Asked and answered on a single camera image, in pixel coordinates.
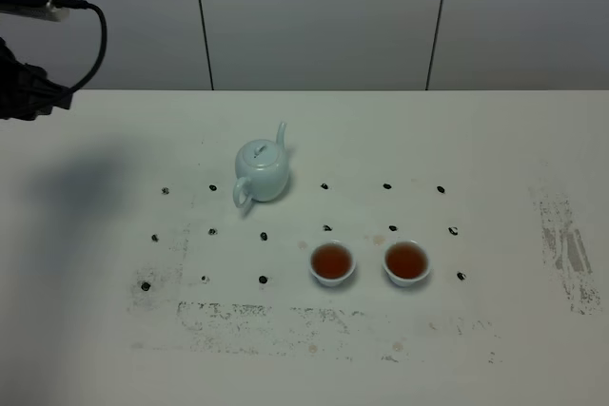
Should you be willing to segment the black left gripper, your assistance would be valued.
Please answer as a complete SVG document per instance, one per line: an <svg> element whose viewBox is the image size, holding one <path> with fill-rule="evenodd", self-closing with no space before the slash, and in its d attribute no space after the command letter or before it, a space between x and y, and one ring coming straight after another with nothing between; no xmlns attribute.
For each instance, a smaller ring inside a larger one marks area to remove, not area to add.
<svg viewBox="0 0 609 406"><path fill-rule="evenodd" d="M21 95L19 94L20 75ZM53 83L43 68L25 64L25 69L22 71L21 64L16 60L4 39L1 39L0 82L2 119L35 120L39 116L49 116L55 107L63 110L71 108L71 95L57 101L54 105L49 104L49 100L54 99L68 88ZM30 109L25 115L18 113L23 104L32 106L36 103L46 103L46 105L36 110Z"/></svg>

